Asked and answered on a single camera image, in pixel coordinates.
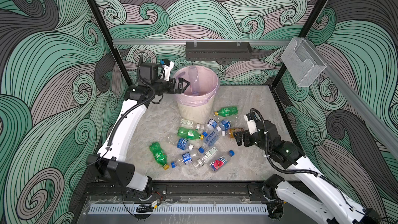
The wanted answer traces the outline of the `orange red label bottle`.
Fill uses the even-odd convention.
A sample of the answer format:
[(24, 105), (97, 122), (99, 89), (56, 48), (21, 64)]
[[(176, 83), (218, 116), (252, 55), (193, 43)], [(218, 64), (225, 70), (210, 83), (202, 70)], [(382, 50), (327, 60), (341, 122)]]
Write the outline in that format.
[(228, 129), (226, 134), (228, 135), (229, 138), (233, 139), (234, 133), (242, 132), (243, 130), (244, 130), (243, 128), (230, 128), (230, 129)]

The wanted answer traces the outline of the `clear bottle without label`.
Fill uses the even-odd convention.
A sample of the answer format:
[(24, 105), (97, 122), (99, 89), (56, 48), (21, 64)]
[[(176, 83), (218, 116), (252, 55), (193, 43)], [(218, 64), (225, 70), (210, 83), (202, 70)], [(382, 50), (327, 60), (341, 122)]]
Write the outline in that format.
[(189, 67), (189, 82), (191, 93), (193, 96), (199, 96), (200, 94), (200, 82), (199, 82), (199, 73), (196, 66)]

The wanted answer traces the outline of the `pepsi label clear bottle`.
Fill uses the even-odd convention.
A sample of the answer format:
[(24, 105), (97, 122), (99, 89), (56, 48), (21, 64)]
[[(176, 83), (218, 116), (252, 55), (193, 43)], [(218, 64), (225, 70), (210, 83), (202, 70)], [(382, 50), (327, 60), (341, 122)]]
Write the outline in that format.
[(199, 159), (199, 155), (194, 152), (186, 152), (179, 156), (177, 159), (171, 162), (171, 167), (176, 168), (176, 167), (181, 167), (184, 165), (191, 164)]

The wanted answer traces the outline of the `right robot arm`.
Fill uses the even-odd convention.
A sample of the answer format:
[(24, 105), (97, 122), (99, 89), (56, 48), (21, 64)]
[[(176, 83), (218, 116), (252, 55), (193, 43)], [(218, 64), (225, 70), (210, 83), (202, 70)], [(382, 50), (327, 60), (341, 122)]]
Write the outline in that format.
[(238, 145), (257, 146), (278, 171), (265, 183), (265, 198), (287, 202), (318, 224), (380, 224), (383, 218), (344, 194), (324, 176), (298, 146), (282, 140), (275, 126), (251, 108), (247, 130), (235, 132)]

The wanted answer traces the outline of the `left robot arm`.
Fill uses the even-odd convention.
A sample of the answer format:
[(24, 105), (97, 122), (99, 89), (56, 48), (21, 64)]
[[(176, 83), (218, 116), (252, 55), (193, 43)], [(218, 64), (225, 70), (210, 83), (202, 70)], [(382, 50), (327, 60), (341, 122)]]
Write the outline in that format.
[(106, 143), (96, 155), (89, 155), (86, 164), (100, 180), (117, 183), (137, 191), (147, 191), (151, 179), (135, 171), (135, 165), (126, 163), (126, 155), (136, 127), (156, 95), (181, 94), (190, 83), (183, 79), (158, 80), (130, 86), (124, 96), (120, 115)]

